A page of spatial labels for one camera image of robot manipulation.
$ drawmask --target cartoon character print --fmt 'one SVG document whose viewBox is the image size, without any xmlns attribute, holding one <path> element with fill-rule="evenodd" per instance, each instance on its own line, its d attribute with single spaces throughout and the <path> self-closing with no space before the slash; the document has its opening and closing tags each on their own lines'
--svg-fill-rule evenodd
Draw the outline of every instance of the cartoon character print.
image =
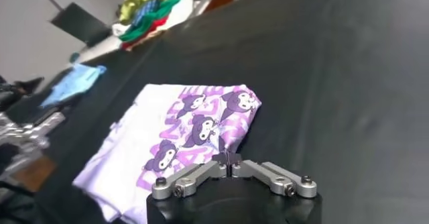
<svg viewBox="0 0 429 224">
<path fill-rule="evenodd" d="M 212 136 L 216 135 L 214 131 L 217 123 L 211 117 L 204 115 L 195 115 L 192 119 L 192 131 L 183 148 L 191 148 L 195 145 L 201 146 L 204 143 L 210 143 Z M 219 136 L 219 151 L 225 150 L 225 141 Z"/>
<path fill-rule="evenodd" d="M 227 93 L 222 96 L 222 100 L 227 102 L 227 108 L 222 113 L 221 122 L 234 112 L 246 113 L 251 110 L 251 116 L 255 114 L 256 99 L 246 91 Z"/>
<path fill-rule="evenodd" d="M 206 99 L 206 95 L 189 95 L 182 99 L 183 101 L 183 109 L 179 111 L 177 114 L 176 119 L 180 118 L 181 116 L 184 116 L 188 112 L 192 112 L 193 110 L 199 108 Z"/>
<path fill-rule="evenodd" d="M 145 169 L 154 172 L 164 171 L 176 159 L 177 151 L 178 149 L 170 140 L 162 140 L 154 158 L 146 162 Z"/>
</svg>

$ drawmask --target metal frame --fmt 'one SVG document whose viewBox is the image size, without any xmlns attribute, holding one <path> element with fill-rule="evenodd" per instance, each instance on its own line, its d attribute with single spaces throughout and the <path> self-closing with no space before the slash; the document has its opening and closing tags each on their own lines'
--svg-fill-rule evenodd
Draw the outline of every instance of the metal frame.
<svg viewBox="0 0 429 224">
<path fill-rule="evenodd" d="M 266 184 L 272 193 L 285 197 L 297 194 L 304 198 L 314 198 L 317 195 L 317 184 L 309 176 L 300 177 L 271 162 L 258 164 L 251 160 L 234 161 L 229 163 L 227 154 L 216 156 L 206 164 L 191 164 L 168 178 L 158 178 L 152 186 L 152 197 L 163 200 L 172 194 L 184 198 L 196 193 L 207 178 L 254 177 Z"/>
<path fill-rule="evenodd" d="M 22 152 L 14 157 L 12 163 L 0 175 L 0 180 L 5 180 L 9 175 L 42 157 L 42 149 L 50 145 L 46 135 L 65 119 L 65 116 L 57 111 L 37 126 L 32 124 L 20 126 L 10 120 L 6 114 L 0 113 L 0 144 L 16 145 Z"/>
</svg>

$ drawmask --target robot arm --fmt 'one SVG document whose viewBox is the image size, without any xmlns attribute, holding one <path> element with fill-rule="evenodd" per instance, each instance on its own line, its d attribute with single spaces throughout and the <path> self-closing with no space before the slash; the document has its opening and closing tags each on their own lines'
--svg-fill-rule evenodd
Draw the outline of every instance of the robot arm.
<svg viewBox="0 0 429 224">
<path fill-rule="evenodd" d="M 158 178 L 147 198 L 149 224 L 321 222 L 316 183 L 271 162 L 219 154 Z"/>
</svg>

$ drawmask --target white t-shirt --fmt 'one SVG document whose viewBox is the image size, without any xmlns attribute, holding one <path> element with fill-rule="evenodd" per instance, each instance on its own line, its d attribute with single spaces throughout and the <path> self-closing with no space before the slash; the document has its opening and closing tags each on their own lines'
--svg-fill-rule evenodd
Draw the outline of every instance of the white t-shirt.
<svg viewBox="0 0 429 224">
<path fill-rule="evenodd" d="M 260 104 L 245 85 L 146 85 L 73 185 L 96 200 L 107 221 L 145 224 L 156 178 L 234 152 Z"/>
</svg>

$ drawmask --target black table cover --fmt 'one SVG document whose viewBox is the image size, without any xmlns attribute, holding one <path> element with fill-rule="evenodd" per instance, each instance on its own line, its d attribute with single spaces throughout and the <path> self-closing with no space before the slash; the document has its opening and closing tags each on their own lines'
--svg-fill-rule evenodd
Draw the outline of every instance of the black table cover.
<svg viewBox="0 0 429 224">
<path fill-rule="evenodd" d="M 428 17 L 428 0 L 240 0 L 105 56 L 139 63 L 107 103 L 91 93 L 95 116 L 75 119 L 92 125 L 70 121 L 67 134 L 84 131 L 56 138 L 77 145 L 38 193 L 40 212 L 103 223 L 71 182 L 145 84 L 243 83 L 263 104 L 239 151 L 311 175 L 323 223 L 427 223 Z"/>
</svg>

